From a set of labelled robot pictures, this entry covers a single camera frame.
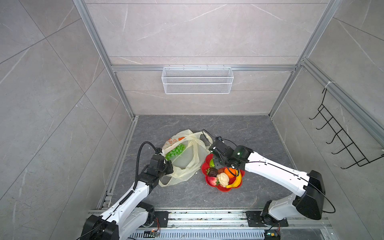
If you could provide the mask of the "orange fake fruit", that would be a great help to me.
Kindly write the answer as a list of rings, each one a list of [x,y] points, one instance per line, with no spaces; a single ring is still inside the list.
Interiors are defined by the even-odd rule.
[[[224,173],[229,177],[229,179],[233,179],[238,176],[238,170],[233,168],[225,168]]]

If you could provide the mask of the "dark brown fake fruit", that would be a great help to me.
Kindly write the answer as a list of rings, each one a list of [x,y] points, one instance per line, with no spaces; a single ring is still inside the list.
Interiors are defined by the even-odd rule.
[[[208,177],[216,177],[219,173],[216,168],[208,168],[206,169],[206,174]]]

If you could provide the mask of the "beige fake potato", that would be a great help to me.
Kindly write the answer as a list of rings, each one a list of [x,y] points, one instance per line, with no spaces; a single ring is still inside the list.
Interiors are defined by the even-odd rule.
[[[220,182],[218,186],[226,188],[226,186],[229,185],[230,179],[225,173],[218,174],[217,179]]]

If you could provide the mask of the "red flower-shaped plate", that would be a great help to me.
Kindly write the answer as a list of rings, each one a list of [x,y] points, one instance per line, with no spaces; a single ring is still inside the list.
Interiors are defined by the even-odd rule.
[[[232,189],[239,188],[243,183],[243,170],[237,171],[220,167],[214,163],[213,154],[207,155],[201,170],[205,175],[207,184],[217,188],[221,192],[229,192]]]

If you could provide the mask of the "yellow fake banana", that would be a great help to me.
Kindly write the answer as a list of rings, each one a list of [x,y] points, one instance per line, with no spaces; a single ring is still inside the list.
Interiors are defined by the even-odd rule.
[[[241,172],[239,172],[239,175],[236,177],[235,181],[232,184],[227,185],[226,188],[227,189],[237,188],[241,183],[242,183],[242,174]]]

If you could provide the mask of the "translucent yellowish plastic bag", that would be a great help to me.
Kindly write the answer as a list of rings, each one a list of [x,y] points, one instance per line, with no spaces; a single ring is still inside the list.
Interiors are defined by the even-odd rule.
[[[211,154],[209,147],[212,143],[212,138],[203,132],[184,130],[172,136],[162,147],[164,157],[179,144],[184,144],[186,149],[180,156],[170,160],[174,172],[163,177],[159,185],[164,188],[189,180],[201,168],[206,156]]]

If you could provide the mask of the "fake strawberry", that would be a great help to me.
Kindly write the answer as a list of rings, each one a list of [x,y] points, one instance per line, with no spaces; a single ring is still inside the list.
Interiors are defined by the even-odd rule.
[[[216,187],[217,185],[220,184],[217,177],[210,177],[210,176],[207,177],[207,183],[213,187]]]

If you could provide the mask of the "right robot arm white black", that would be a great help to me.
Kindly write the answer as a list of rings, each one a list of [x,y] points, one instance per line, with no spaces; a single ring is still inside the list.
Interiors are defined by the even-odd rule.
[[[326,196],[320,173],[288,168],[245,146],[232,149],[220,138],[211,144],[209,150],[214,155],[215,166],[254,173],[291,191],[285,198],[267,201],[260,215],[263,224],[275,226],[286,218],[298,215],[311,220],[322,218]]]

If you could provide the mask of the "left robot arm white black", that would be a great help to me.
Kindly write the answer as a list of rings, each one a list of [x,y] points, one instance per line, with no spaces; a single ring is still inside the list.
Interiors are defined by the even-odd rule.
[[[126,240],[141,226],[155,219],[154,206],[143,200],[159,184],[160,178],[173,173],[173,166],[162,154],[153,155],[150,164],[138,175],[138,181],[112,207],[99,216],[87,218],[80,240]]]

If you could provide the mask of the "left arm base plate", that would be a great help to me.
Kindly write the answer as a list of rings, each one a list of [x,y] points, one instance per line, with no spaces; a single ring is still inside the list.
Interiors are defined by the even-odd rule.
[[[143,225],[145,228],[166,228],[168,226],[170,212],[155,211],[148,215],[147,221]]]

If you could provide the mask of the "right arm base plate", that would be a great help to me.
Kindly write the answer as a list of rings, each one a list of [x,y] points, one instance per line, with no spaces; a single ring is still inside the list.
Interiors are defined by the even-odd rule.
[[[262,211],[246,211],[249,227],[288,227],[287,219],[276,220]]]

